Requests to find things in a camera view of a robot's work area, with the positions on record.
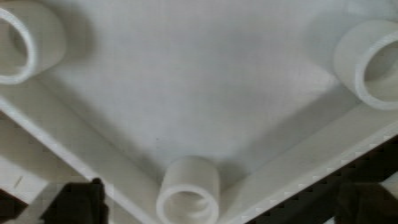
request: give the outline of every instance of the white surface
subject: white surface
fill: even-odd
[[[185,155],[220,168],[219,223],[245,223],[398,133],[332,75],[341,36],[396,19],[394,1],[43,2],[67,57],[0,86],[0,108],[142,223]]]
[[[338,44],[334,67],[341,81],[371,107],[398,109],[398,23],[366,21]]]
[[[41,82],[158,182],[197,155],[226,188],[357,104],[330,70],[366,17],[341,0],[43,2],[69,54]]]
[[[0,3],[0,21],[0,83],[18,84],[59,63],[66,33],[57,16],[32,1]]]
[[[215,224],[220,214],[220,177],[199,157],[171,164],[162,182],[156,213],[165,224]]]

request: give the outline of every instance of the plastic tube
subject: plastic tube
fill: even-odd
[[[215,224],[220,178],[213,164],[199,157],[179,159],[165,172],[156,212],[165,224]]]
[[[64,54],[66,33],[50,9],[36,1],[2,2],[0,84],[21,83],[59,63]]]
[[[362,102],[380,110],[398,109],[398,24],[364,22],[336,48],[334,70]]]

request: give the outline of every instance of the white plastic part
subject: white plastic part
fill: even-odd
[[[59,63],[66,34],[55,14],[34,1],[2,2],[0,20],[0,84],[18,84]]]
[[[364,103],[380,110],[398,109],[398,24],[364,22],[336,48],[334,69]]]
[[[219,219],[219,171],[199,157],[179,159],[165,173],[156,212],[165,224],[215,224]]]

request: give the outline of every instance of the circular hole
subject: circular hole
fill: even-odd
[[[398,101],[398,42],[377,52],[364,71],[364,86],[371,96]]]
[[[165,215],[172,223],[203,224],[210,218],[208,200],[194,192],[178,192],[165,202]]]
[[[0,75],[12,76],[27,64],[27,45],[14,26],[0,20]]]

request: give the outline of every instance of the cylindrical boss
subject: cylindrical boss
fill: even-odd
[[[165,172],[156,212],[165,224],[215,224],[219,220],[220,177],[215,165],[185,157]]]
[[[371,20],[341,38],[334,70],[362,102],[380,110],[398,109],[398,24]]]
[[[0,84],[21,83],[59,63],[64,54],[66,32],[50,9],[36,1],[2,2]]]

